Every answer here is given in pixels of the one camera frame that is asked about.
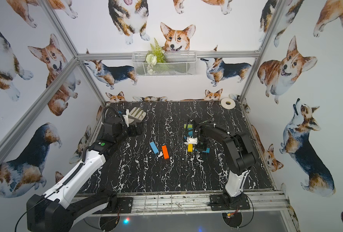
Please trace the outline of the lime green block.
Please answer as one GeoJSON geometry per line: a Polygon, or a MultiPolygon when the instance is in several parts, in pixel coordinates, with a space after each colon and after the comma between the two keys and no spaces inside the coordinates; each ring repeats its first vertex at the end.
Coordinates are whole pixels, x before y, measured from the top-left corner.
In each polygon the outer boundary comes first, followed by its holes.
{"type": "Polygon", "coordinates": [[[187,127],[187,128],[193,128],[193,125],[191,125],[191,124],[186,125],[186,124],[185,124],[185,125],[184,125],[184,129],[185,129],[186,127],[187,127]]]}

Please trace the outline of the yellow block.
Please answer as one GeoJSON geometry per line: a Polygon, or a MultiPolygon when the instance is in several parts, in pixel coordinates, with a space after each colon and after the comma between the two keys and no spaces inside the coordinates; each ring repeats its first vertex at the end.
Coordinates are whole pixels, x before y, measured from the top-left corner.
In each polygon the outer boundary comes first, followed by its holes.
{"type": "Polygon", "coordinates": [[[192,153],[193,152],[193,144],[188,144],[187,151],[188,151],[188,153],[192,153]]]}

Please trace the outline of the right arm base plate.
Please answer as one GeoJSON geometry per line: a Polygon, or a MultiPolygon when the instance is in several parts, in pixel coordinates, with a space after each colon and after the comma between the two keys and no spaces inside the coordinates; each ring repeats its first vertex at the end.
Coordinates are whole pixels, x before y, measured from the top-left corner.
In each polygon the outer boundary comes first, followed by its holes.
{"type": "Polygon", "coordinates": [[[227,193],[221,195],[210,195],[208,206],[212,211],[226,210],[249,210],[251,209],[248,196],[244,193],[236,197],[230,197],[227,193]]]}

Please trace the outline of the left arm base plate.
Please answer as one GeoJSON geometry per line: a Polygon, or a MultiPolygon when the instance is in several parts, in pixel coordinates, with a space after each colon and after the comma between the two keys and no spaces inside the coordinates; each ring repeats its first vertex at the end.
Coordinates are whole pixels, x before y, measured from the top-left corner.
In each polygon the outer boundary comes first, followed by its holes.
{"type": "Polygon", "coordinates": [[[94,213],[99,214],[129,214],[132,211],[132,197],[118,197],[117,200],[111,200],[107,207],[94,213]]]}

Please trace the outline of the orange block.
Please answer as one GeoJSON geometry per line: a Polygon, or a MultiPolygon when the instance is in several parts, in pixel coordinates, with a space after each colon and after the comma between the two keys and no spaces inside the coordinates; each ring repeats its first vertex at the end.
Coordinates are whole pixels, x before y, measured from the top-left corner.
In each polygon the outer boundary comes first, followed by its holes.
{"type": "Polygon", "coordinates": [[[166,145],[163,145],[163,146],[162,146],[162,152],[163,152],[163,157],[164,157],[164,159],[169,159],[169,158],[170,158],[169,153],[168,153],[168,149],[167,149],[167,146],[166,146],[166,145]]]}

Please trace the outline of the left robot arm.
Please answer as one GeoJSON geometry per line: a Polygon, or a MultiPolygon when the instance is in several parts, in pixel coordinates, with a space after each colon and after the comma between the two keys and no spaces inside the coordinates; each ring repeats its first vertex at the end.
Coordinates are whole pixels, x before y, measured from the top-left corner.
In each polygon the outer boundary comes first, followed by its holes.
{"type": "Polygon", "coordinates": [[[98,211],[120,211],[117,194],[100,190],[72,202],[88,179],[117,152],[129,137],[142,134],[146,112],[139,107],[125,113],[106,106],[97,139],[84,148],[81,161],[43,195],[33,195],[26,203],[27,228],[31,232],[68,232],[73,225],[98,211]]]}

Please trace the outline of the light blue block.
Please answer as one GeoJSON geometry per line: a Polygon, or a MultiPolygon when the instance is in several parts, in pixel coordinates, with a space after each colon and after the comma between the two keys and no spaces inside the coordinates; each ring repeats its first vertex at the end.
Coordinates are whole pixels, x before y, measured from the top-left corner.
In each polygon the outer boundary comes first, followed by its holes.
{"type": "Polygon", "coordinates": [[[150,147],[151,147],[151,149],[152,149],[152,151],[153,151],[153,153],[154,154],[159,154],[159,150],[158,150],[158,148],[157,148],[157,146],[156,146],[156,144],[155,144],[155,142],[150,142],[150,147]]]}

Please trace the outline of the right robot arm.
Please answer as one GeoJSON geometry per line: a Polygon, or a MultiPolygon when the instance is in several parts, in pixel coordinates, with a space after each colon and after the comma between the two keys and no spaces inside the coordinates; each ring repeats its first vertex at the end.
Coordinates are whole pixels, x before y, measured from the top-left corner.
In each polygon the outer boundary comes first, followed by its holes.
{"type": "Polygon", "coordinates": [[[249,136],[246,133],[230,132],[211,120],[197,123],[193,119],[188,119],[184,129],[185,143],[191,146],[192,150],[207,153],[210,140],[222,146],[230,173],[225,190],[220,195],[220,201],[212,205],[233,207],[245,197],[246,178],[251,167],[257,162],[257,153],[251,145],[249,136]]]}

